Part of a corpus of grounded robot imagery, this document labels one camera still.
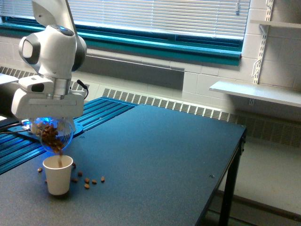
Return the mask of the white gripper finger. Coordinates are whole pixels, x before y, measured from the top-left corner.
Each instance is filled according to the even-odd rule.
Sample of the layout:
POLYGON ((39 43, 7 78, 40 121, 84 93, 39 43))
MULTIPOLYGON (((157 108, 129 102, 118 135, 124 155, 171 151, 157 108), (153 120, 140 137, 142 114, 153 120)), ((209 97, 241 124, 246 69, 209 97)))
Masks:
POLYGON ((44 123, 41 120, 31 121, 30 132, 39 136, 44 128, 44 123))

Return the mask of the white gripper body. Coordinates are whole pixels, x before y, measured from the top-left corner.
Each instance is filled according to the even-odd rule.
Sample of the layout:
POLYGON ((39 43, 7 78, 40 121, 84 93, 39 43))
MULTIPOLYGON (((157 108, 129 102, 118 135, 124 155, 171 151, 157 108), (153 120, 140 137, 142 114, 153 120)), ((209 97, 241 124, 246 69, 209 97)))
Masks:
POLYGON ((70 79, 51 79, 39 75, 21 78, 11 112, 19 119, 81 116, 85 92, 70 90, 70 82, 70 79))

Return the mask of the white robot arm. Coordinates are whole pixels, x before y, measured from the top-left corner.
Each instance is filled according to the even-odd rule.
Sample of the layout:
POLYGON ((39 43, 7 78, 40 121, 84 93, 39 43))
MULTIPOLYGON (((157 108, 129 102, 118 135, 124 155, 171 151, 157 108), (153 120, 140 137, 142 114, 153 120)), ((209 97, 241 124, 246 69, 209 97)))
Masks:
POLYGON ((45 30, 23 37, 19 54, 37 74, 19 79, 11 112, 21 120, 66 120, 75 131, 73 119, 83 114, 84 93, 71 91, 70 84, 72 72, 85 60, 87 45, 77 33, 68 1, 33 0, 32 8, 45 30))

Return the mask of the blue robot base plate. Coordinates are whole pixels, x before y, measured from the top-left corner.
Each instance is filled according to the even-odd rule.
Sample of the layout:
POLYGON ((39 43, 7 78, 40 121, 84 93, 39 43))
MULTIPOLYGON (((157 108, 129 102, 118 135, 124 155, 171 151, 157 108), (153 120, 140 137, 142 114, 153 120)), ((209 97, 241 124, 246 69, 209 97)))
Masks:
MULTIPOLYGON (((25 126, 18 125, 18 126, 14 126, 14 127, 9 128, 8 131, 9 132, 16 132, 16 131, 20 131, 20 130, 29 129, 29 128, 30 128, 30 125, 25 125, 25 126)), ((78 136, 82 133, 83 133, 83 126, 79 123, 75 123, 75 131, 73 133, 73 136, 76 137, 76 136, 78 136)), ((40 140, 39 136, 34 135, 29 131, 17 132, 15 135, 18 136, 18 137, 21 137, 23 139, 29 139, 29 140, 33 140, 33 141, 39 141, 40 140)))

